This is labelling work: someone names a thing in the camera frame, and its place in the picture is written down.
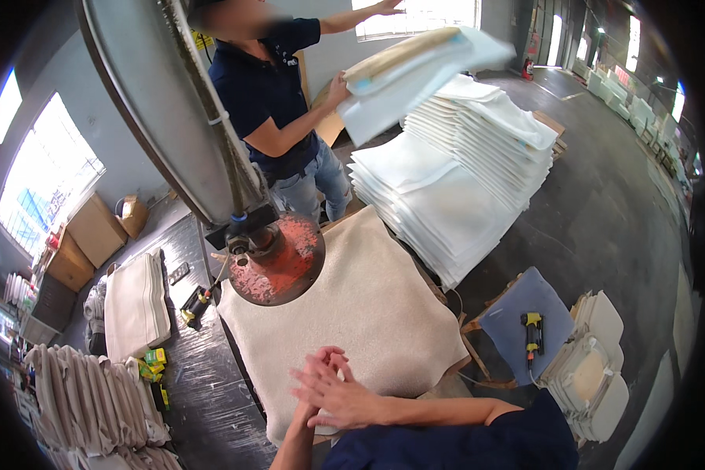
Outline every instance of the dark blue shirt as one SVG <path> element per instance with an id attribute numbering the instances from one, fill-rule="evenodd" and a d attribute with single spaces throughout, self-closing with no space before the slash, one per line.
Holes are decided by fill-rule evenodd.
<path id="1" fill-rule="evenodd" d="M 532 407 L 491 426 L 368 427 L 345 434 L 324 470 L 415 468 L 574 469 L 579 456 L 569 425 L 548 390 Z"/>
<path id="2" fill-rule="evenodd" d="M 277 127 L 282 128 L 308 112 L 298 59 L 292 54 L 319 42 L 320 34 L 319 20 L 298 18 L 282 24 L 271 37 L 259 40 L 272 54 L 276 65 L 230 43 L 217 41 L 209 77 L 239 138 L 250 135 L 268 118 L 273 118 Z M 246 145 L 251 161 L 261 167 L 270 183 L 272 179 L 286 179 L 301 173 L 319 152 L 315 132 L 276 158 Z"/>

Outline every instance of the fire extinguisher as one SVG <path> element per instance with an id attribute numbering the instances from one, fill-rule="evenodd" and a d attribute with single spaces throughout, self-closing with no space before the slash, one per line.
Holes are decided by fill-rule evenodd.
<path id="1" fill-rule="evenodd" d="M 528 81 L 533 80 L 533 61 L 530 57 L 525 59 L 525 63 L 522 65 L 522 78 Z"/>

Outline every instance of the hand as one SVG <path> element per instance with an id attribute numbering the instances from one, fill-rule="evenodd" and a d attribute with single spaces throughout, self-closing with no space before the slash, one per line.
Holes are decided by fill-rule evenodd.
<path id="1" fill-rule="evenodd" d="M 322 364 L 329 366 L 331 362 L 331 355 L 334 354 L 337 357 L 342 358 L 342 362 L 347 362 L 347 357 L 343 356 L 345 351 L 337 346 L 322 346 L 319 350 L 313 354 L 313 358 L 319 360 Z M 303 373 L 309 374 L 310 376 L 316 377 L 318 374 L 311 369 L 311 366 L 306 362 L 305 367 L 303 367 Z M 298 403 L 298 407 L 295 409 L 295 417 L 298 419 L 304 419 L 308 421 L 309 418 L 319 414 L 319 409 L 305 401 Z"/>
<path id="2" fill-rule="evenodd" d="M 342 80 L 344 73 L 344 70 L 337 72 L 329 84 L 329 94 L 327 95 L 326 102 L 324 104 L 330 108 L 330 112 L 331 110 L 337 108 L 339 103 L 350 96 L 350 92 L 347 89 L 347 82 Z"/>
<path id="3" fill-rule="evenodd" d="M 384 16 L 404 13 L 404 10 L 395 9 L 400 2 L 402 2 L 402 0 L 382 0 L 376 3 L 376 5 L 371 6 L 371 10 L 375 12 L 374 14 Z"/>
<path id="4" fill-rule="evenodd" d="M 352 429 L 376 424 L 384 398 L 356 382 L 344 357 L 332 353 L 328 365 L 310 355 L 306 361 L 306 370 L 312 373 L 292 369 L 290 374 L 301 382 L 301 388 L 292 389 L 291 393 L 301 402 L 331 413 L 330 417 L 311 417 L 308 427 Z M 344 381 L 337 376 L 337 370 L 342 371 Z"/>

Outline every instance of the yellow warning sign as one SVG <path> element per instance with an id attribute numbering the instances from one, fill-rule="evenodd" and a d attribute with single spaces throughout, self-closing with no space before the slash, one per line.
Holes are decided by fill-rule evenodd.
<path id="1" fill-rule="evenodd" d="M 214 45 L 214 40 L 205 34 L 191 30 L 191 35 L 193 36 L 193 41 L 196 43 L 196 49 L 199 51 L 205 49 L 206 46 Z"/>

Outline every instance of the person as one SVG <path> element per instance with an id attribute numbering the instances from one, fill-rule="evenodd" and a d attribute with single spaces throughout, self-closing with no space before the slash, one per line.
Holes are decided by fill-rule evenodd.
<path id="1" fill-rule="evenodd" d="M 236 7 L 245 9 L 244 1 L 237 0 Z M 205 30 L 216 34 L 209 76 L 237 136 L 246 143 L 251 161 L 262 169 L 272 191 L 314 221 L 319 221 L 321 212 L 317 190 L 325 196 L 330 221 L 344 215 L 353 196 L 342 164 L 313 131 L 349 92 L 340 72 L 331 81 L 327 99 L 308 110 L 293 54 L 319 42 L 321 34 L 347 31 L 376 14 L 400 13 L 395 10 L 400 1 L 383 0 L 320 20 L 295 19 L 273 28 L 272 35 L 263 39 L 228 40 L 209 24 L 208 14 L 201 17 Z M 219 18 L 229 17 L 222 10 L 212 11 L 220 12 Z"/>
<path id="2" fill-rule="evenodd" d="M 298 406 L 271 470 L 310 468 L 316 426 L 350 429 L 326 456 L 326 470 L 577 467 L 567 421 L 545 389 L 526 410 L 490 398 L 378 396 L 356 381 L 335 346 L 290 374 L 300 383 L 291 390 Z"/>

